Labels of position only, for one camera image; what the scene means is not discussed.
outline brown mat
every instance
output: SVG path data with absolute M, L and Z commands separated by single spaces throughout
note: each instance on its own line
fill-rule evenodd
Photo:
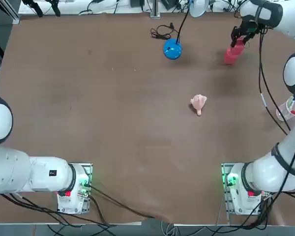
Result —
M 99 15 L 24 18 L 14 26 L 0 74 L 0 96 L 15 124 L 4 144 L 29 155 L 94 163 L 106 193 L 136 210 L 169 222 L 215 224 L 222 197 L 221 163 L 266 154 L 284 135 L 267 115 L 258 91 L 258 42 L 251 40 L 234 66 L 223 65 L 229 14 L 188 17 L 183 53 L 164 57 L 164 41 L 150 28 L 183 15 Z M 265 75 L 282 103 L 282 80 L 295 41 L 269 32 Z M 208 97 L 201 117 L 188 103 Z M 30 194 L 55 206 L 51 193 Z M 142 218 L 99 198 L 110 222 Z M 219 221 L 226 224 L 225 210 Z M 98 220 L 94 207 L 88 217 Z M 53 222 L 0 198 L 0 222 Z M 232 217 L 232 223 L 242 222 Z M 271 224 L 295 225 L 295 200 L 276 204 Z

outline wire bundle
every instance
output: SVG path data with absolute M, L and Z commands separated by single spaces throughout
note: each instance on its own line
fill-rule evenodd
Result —
M 83 217 L 80 217 L 80 216 L 77 216 L 77 215 L 72 215 L 72 214 L 68 214 L 68 213 L 64 213 L 64 212 L 60 212 L 60 211 L 54 211 L 54 210 L 51 210 L 51 209 L 46 208 L 46 207 L 38 206 L 37 204 L 33 203 L 29 199 L 27 199 L 25 197 L 22 197 L 22 196 L 20 196 L 18 194 L 16 194 L 16 195 L 18 195 L 22 200 L 25 200 L 27 203 L 26 202 L 23 202 L 23 201 L 21 201 L 19 199 L 17 199 L 13 194 L 9 194 L 9 195 L 10 195 L 10 197 L 7 196 L 6 194 L 1 194 L 2 197 L 4 197 L 6 200 L 8 200 L 9 202 L 12 202 L 15 205 L 18 205 L 20 207 L 24 207 L 24 208 L 27 208 L 27 209 L 31 209 L 31 210 L 43 212 L 43 213 L 46 213 L 46 214 L 50 215 L 53 219 L 55 219 L 57 222 L 59 222 L 63 226 L 70 226 L 70 227 L 73 227 L 73 228 L 80 228 L 81 227 L 81 226 L 70 224 L 63 217 L 63 215 L 67 215 L 67 216 L 70 216 L 70 217 L 73 217 L 73 218 L 77 218 L 77 219 L 81 219 L 81 220 L 86 220 L 86 221 L 89 221 L 91 223 L 95 223 L 99 227 L 101 227 L 103 229 L 103 231 L 107 231 L 111 236 L 116 236 L 115 234 L 113 234 L 112 232 L 109 231 L 109 228 L 112 227 L 112 226 L 109 226 L 109 225 L 106 225 L 106 224 L 103 224 L 103 223 L 100 223 L 100 222 L 96 222 L 96 221 L 93 221 L 93 220 L 90 220 L 90 219 L 86 219 L 86 218 L 83 218 Z M 63 223 L 62 221 L 60 221 L 59 219 L 57 219 L 54 215 L 60 217 L 65 223 Z
M 169 33 L 159 33 L 159 29 L 160 28 L 168 28 L 171 31 Z M 176 32 L 178 34 L 178 31 L 174 28 L 173 23 L 170 23 L 169 26 L 167 25 L 159 25 L 156 29 L 151 28 L 150 29 L 150 34 L 152 38 L 156 38 L 156 39 L 162 39 L 162 40 L 167 40 L 172 38 L 172 33 Z
M 264 37 L 265 37 L 265 34 L 267 33 L 267 30 L 265 27 L 262 29 L 261 33 L 260 33 L 260 40 L 259 40 L 259 78 L 258 78 L 258 85 L 259 85 L 259 92 L 260 92 L 260 95 L 261 95 L 261 98 L 262 98 L 262 101 L 264 103 L 264 106 L 265 106 L 265 109 L 266 111 L 268 112 L 268 114 L 270 115 L 270 117 L 272 118 L 272 120 L 276 123 L 276 125 L 282 130 L 282 132 L 287 135 L 287 132 L 282 128 L 282 126 L 278 123 L 278 121 L 274 118 L 274 116 L 271 114 L 271 112 L 269 111 L 267 105 L 266 105 L 266 101 L 264 99 L 264 96 L 263 96 L 263 93 L 262 93 L 262 90 L 261 90 L 261 75 L 262 75 L 262 78 L 263 78 L 263 82 L 265 84 L 265 88 L 270 96 L 270 99 L 272 100 L 275 108 L 278 110 L 278 112 L 280 113 L 281 117 L 283 118 L 283 121 L 284 123 L 286 124 L 287 126 L 287 129 L 290 131 L 291 128 L 289 126 L 289 124 L 287 123 L 286 119 L 284 118 L 281 110 L 279 109 L 278 105 L 276 104 L 270 90 L 269 90 L 269 87 L 268 87 L 268 84 L 266 82 L 266 78 L 265 78 L 265 74 L 264 74 L 264 70 L 263 70 L 263 65 L 262 65 L 262 45 L 263 45 L 263 40 L 264 40 Z

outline clear plastic cup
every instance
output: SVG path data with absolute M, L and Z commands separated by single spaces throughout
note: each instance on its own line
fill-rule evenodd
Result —
M 292 101 L 292 99 L 293 99 L 293 97 L 290 97 L 285 103 L 283 103 L 281 106 L 279 106 L 279 109 L 280 109 L 282 115 L 284 116 L 285 120 L 295 117 L 295 101 Z M 284 121 L 278 110 L 276 110 L 275 113 L 280 121 Z

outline power cord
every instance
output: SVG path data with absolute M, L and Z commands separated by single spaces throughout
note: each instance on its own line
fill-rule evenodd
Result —
M 88 3 L 88 6 L 87 6 L 87 9 L 86 10 L 83 10 L 83 11 L 80 11 L 78 15 L 81 15 L 82 13 L 85 13 L 85 12 L 93 12 L 92 10 L 90 10 L 89 6 L 93 3 L 100 3 L 102 2 L 103 0 L 92 0 Z
M 267 85 L 267 82 L 266 82 L 266 78 L 265 78 L 265 74 L 264 74 L 264 70 L 263 70 L 263 65 L 262 65 L 262 45 L 263 45 L 263 40 L 264 40 L 264 37 L 265 37 L 265 34 L 266 34 L 266 28 L 264 27 L 260 33 L 260 41 L 259 41 L 259 79 L 258 79 L 258 84 L 259 84 L 259 92 L 260 92 L 260 95 L 261 95 L 261 98 L 262 98 L 262 101 L 264 103 L 264 106 L 265 106 L 265 109 L 266 111 L 268 112 L 268 114 L 271 116 L 272 120 L 276 123 L 276 125 L 282 130 L 282 132 L 287 135 L 287 132 L 282 128 L 282 126 L 278 123 L 278 121 L 273 117 L 273 115 L 271 114 L 271 112 L 269 111 L 267 105 L 266 105 L 266 101 L 264 99 L 264 96 L 263 96 L 263 93 L 262 93 L 262 90 L 261 90 L 261 75 L 262 75 L 262 78 L 263 78 L 263 81 L 264 81 L 264 84 L 265 84 L 265 88 L 270 96 L 270 99 L 272 100 L 275 108 L 278 110 L 278 112 L 280 113 L 281 117 L 283 118 L 283 121 L 284 123 L 286 124 L 288 130 L 290 131 L 291 128 L 289 126 L 289 124 L 287 123 L 286 119 L 284 118 L 281 110 L 279 109 L 278 105 L 276 104 L 270 90 L 269 90 L 269 87 Z
M 53 230 L 53 229 L 50 227 L 50 225 L 47 225 L 47 227 L 48 227 L 53 233 L 55 233 L 54 236 L 56 236 L 56 235 L 58 235 L 58 236 L 64 236 L 63 234 L 60 233 L 60 231 L 61 231 L 64 227 L 66 227 L 66 225 L 62 226 L 58 231 Z
M 107 221 L 104 219 L 103 213 L 102 213 L 102 211 L 100 210 L 99 205 L 98 205 L 97 201 L 95 200 L 95 198 L 92 197 L 91 195 L 89 195 L 88 197 L 94 202 L 94 204 L 95 204 L 95 206 L 96 206 L 96 208 L 97 208 L 97 211 L 98 211 L 98 214 L 99 214 L 99 217 L 100 217 L 101 221 L 102 221 L 105 225 L 109 225 L 109 224 L 107 223 Z
M 177 39 L 176 39 L 176 44 L 178 44 L 178 42 L 180 41 L 180 33 L 181 33 L 181 29 L 182 29 L 183 24 L 185 23 L 185 20 L 186 20 L 186 18 L 187 18 L 187 16 L 188 16 L 188 13 L 189 13 L 189 7 L 188 7 L 188 10 L 187 10 L 187 12 L 186 12 L 186 14 L 185 14 L 185 17 L 183 18 L 183 20 L 182 20 L 182 22 L 181 22 L 181 25 L 180 25 L 180 27 L 179 27 L 178 35 L 177 35 Z
M 161 27 L 168 28 L 168 29 L 170 29 L 171 31 L 170 31 L 169 33 L 161 34 L 161 33 L 158 32 L 158 30 L 159 30 Z M 167 39 L 172 38 L 172 33 L 173 33 L 173 32 L 178 33 L 178 31 L 174 28 L 174 25 L 173 25 L 172 22 L 170 23 L 169 26 L 167 26 L 167 25 L 160 25 L 160 26 L 158 26 L 156 29 L 154 29 L 154 28 L 151 28 L 151 29 L 150 29 L 150 34 L 151 34 L 151 37 L 152 37 L 152 38 L 162 39 L 162 40 L 167 40 Z
M 25 201 L 31 203 L 31 204 L 27 204 L 27 203 L 24 203 L 22 201 L 16 201 L 14 199 L 11 199 L 9 198 L 7 195 L 5 194 L 1 194 L 2 197 L 4 197 L 6 200 L 8 200 L 9 202 L 12 202 L 13 204 L 15 205 L 18 205 L 20 207 L 24 207 L 24 208 L 27 208 L 27 209 L 31 209 L 31 210 L 35 210 L 35 211 L 39 211 L 39 212 L 43 212 L 43 213 L 47 213 L 47 214 L 55 214 L 57 216 L 60 216 L 60 215 L 67 215 L 67 216 L 71 216 L 73 218 L 77 218 L 77 219 L 80 219 L 80 220 L 85 220 L 85 221 L 89 221 L 91 223 L 94 223 L 94 224 L 97 224 L 99 227 L 101 227 L 103 230 L 107 231 L 111 236 L 116 236 L 115 234 L 113 234 L 112 232 L 110 232 L 108 229 L 112 226 L 109 226 L 109 225 L 105 225 L 103 223 L 100 223 L 100 222 L 96 222 L 94 220 L 90 220 L 90 219 L 86 219 L 86 218 L 83 218 L 83 217 L 79 217 L 77 215 L 72 215 L 72 214 L 68 214 L 68 213 L 65 213 L 65 212 L 60 212 L 60 211 L 54 211 L 54 210 L 51 210 L 49 208 L 46 208 L 46 207 L 40 207 L 36 204 L 34 204 L 33 202 L 31 202 L 30 200 L 28 200 L 27 198 L 25 197 L 21 197 L 22 199 L 24 199 Z M 60 224 L 62 225 L 66 225 L 66 226 L 71 226 L 71 227 L 80 227 L 80 226 L 75 226 L 75 225 L 72 225 L 72 224 L 69 224 L 62 216 L 60 216 L 62 219 L 64 219 L 64 221 L 66 222 L 66 224 L 62 223 L 61 221 L 59 221 L 57 218 L 55 218 L 54 216 L 52 216 L 56 221 L 58 221 Z
M 232 4 L 232 0 L 226 1 L 226 0 L 221 0 L 223 2 L 226 2 L 228 4 L 228 8 L 224 8 L 223 10 L 226 12 L 230 12 L 232 9 L 236 11 L 236 7 Z
M 176 9 L 181 10 L 181 4 L 180 4 L 181 1 L 182 1 L 182 0 L 180 0 L 180 1 L 176 4 L 176 6 L 175 6 L 175 8 L 173 9 L 172 13 L 173 13 Z
M 150 6 L 148 0 L 147 0 L 147 5 L 148 5 L 148 7 L 149 7 L 150 12 L 152 12 L 152 8 L 151 8 L 151 6 Z
M 102 192 L 102 191 L 99 190 L 98 188 L 95 188 L 94 186 L 91 186 L 91 185 L 89 185 L 89 184 L 87 184 L 87 183 L 84 184 L 84 186 L 85 186 L 85 187 L 90 187 L 90 188 L 94 189 L 95 191 L 97 191 L 97 192 L 100 193 L 101 195 L 103 195 L 103 196 L 105 196 L 106 198 L 108 198 L 109 200 L 111 200 L 113 203 L 117 204 L 119 207 L 122 207 L 122 208 L 124 208 L 124 209 L 127 209 L 128 211 L 130 211 L 130 212 L 132 212 L 132 213 L 135 213 L 135 214 L 137 214 L 137 215 L 139 215 L 139 216 L 142 216 L 142 217 L 145 217 L 145 218 L 154 218 L 154 217 L 152 217 L 152 216 L 150 216 L 150 215 L 146 215 L 146 214 L 140 213 L 140 212 L 138 212 L 138 211 L 136 211 L 136 210 L 134 210 L 134 209 L 132 209 L 132 208 L 126 206 L 125 204 L 122 204 L 121 202 L 115 200 L 114 198 L 110 197 L 109 195 L 107 195 L 106 193 Z
M 117 2 L 116 2 L 116 7 L 115 7 L 115 10 L 114 10 L 114 14 L 116 13 L 116 11 L 117 11 L 117 7 L 118 7 L 118 3 L 119 3 L 119 0 L 116 0 Z

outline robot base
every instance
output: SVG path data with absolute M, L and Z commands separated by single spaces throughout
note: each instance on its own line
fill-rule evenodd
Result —
M 224 174 L 227 185 L 225 187 L 225 203 L 226 209 L 229 213 L 235 213 L 237 215 L 250 215 L 251 211 L 261 201 L 261 194 L 258 196 L 251 196 L 242 184 L 241 169 L 244 163 L 236 164 L 222 164 L 222 172 Z M 257 215 L 259 208 L 257 208 L 252 214 Z
M 60 196 L 57 193 L 58 210 L 68 214 L 83 214 L 89 212 L 90 188 L 84 184 L 91 184 L 91 163 L 71 163 L 76 171 L 76 181 L 70 193 Z

